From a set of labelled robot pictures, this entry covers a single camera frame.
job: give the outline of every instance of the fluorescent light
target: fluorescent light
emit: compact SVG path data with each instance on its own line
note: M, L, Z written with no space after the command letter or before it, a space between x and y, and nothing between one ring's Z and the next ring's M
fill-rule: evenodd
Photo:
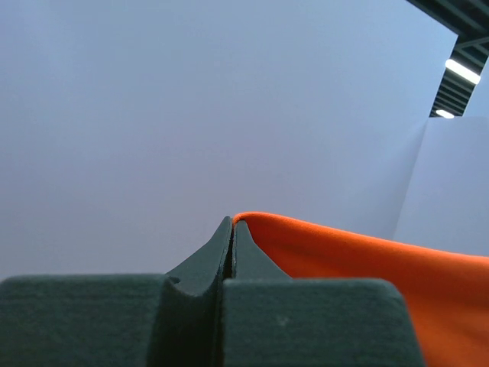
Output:
M467 69L466 67L452 59L448 59L445 63L445 66L447 67L447 69L450 69L454 73L457 73L459 76L465 78L473 84L477 85L481 81L481 76L477 75L472 70Z
M444 109L437 109L436 114L446 119L453 119L455 117L452 113L446 112Z

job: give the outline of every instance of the ceiling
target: ceiling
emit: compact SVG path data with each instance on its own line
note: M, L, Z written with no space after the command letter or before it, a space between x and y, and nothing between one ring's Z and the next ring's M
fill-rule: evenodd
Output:
M489 55L489 0L407 0L458 35L451 58L477 74ZM445 69L430 117L437 109L462 116L474 84Z

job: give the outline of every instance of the orange fabric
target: orange fabric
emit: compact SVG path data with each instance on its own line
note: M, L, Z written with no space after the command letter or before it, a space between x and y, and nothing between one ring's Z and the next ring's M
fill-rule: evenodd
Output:
M376 239L268 213L242 213L293 278L382 278L404 296L429 367L489 365L489 258Z

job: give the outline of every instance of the orange cloth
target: orange cloth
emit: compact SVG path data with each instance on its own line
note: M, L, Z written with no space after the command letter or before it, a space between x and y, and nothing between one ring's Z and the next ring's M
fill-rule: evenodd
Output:
M255 243L293 278L382 278L393 283L406 300L429 367L489 366L489 258L269 213L238 214L234 223L240 220L248 224Z

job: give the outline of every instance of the white wall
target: white wall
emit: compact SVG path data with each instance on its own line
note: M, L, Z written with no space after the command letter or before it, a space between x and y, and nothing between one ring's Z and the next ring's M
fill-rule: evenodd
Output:
M394 239L489 255L489 119L430 119Z
M464 112L464 117L478 116L489 117L489 67L482 70L481 81L475 86Z
M391 237L455 35L404 0L0 4L0 277L167 271L225 215Z

